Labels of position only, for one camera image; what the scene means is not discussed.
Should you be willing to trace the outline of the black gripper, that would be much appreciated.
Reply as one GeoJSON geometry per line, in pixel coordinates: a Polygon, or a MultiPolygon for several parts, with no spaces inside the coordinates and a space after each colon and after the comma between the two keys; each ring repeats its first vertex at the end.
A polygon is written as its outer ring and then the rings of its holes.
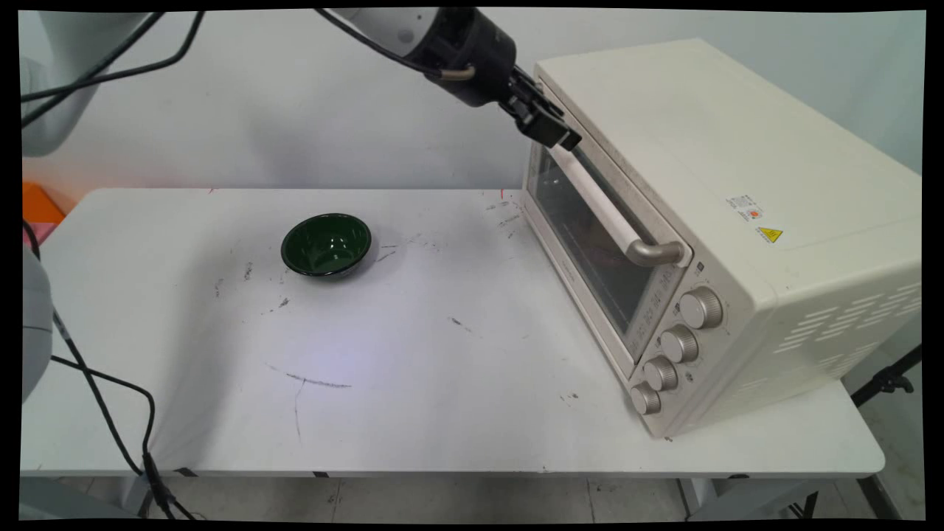
{"type": "Polygon", "coordinates": [[[515,41],[481,10],[439,7],[432,21],[412,51],[412,61],[429,69],[475,69],[470,80],[438,80],[429,75],[432,84],[471,107],[502,102],[502,110],[515,120],[517,130],[543,147],[573,151],[580,144],[583,137],[566,123],[563,110],[547,98],[539,83],[515,67],[515,41]]]}

